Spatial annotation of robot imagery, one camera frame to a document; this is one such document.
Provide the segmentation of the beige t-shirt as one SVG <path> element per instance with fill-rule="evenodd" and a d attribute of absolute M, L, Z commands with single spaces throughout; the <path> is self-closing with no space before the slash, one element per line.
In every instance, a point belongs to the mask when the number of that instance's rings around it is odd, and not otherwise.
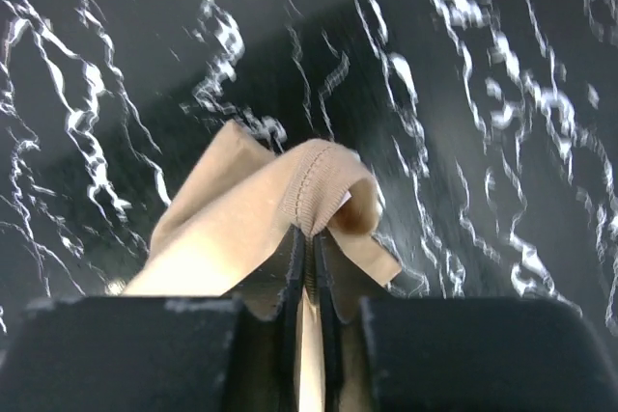
<path fill-rule="evenodd" d="M 142 349 L 152 382 L 125 407 L 148 411 L 282 411 L 281 338 L 292 228 L 305 237 L 298 307 L 298 410 L 325 411 L 323 337 L 313 239 L 324 233 L 341 342 L 338 411 L 377 404 L 361 302 L 401 272 L 374 237 L 374 176 L 349 149 L 322 139 L 283 154 L 225 124 L 152 233 L 124 294 L 139 313 L 160 304 L 179 332 Z"/>

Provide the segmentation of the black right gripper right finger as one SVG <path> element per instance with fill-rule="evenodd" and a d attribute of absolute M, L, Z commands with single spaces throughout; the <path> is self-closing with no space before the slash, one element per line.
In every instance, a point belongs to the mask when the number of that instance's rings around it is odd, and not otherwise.
<path fill-rule="evenodd" d="M 326 252 L 323 248 L 324 241 L 324 233 L 316 235 L 313 239 L 313 251 L 323 337 L 324 410 L 333 412 L 339 410 L 341 391 L 341 342 L 339 318 L 334 307 L 331 279 L 326 265 Z"/>

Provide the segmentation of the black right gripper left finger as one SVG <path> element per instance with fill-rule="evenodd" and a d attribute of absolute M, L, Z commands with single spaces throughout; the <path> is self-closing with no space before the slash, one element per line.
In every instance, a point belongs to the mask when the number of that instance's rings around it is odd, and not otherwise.
<path fill-rule="evenodd" d="M 293 244 L 286 274 L 285 301 L 282 307 L 283 334 L 281 338 L 281 410 L 297 411 L 298 317 L 304 285 L 305 237 L 292 228 Z"/>

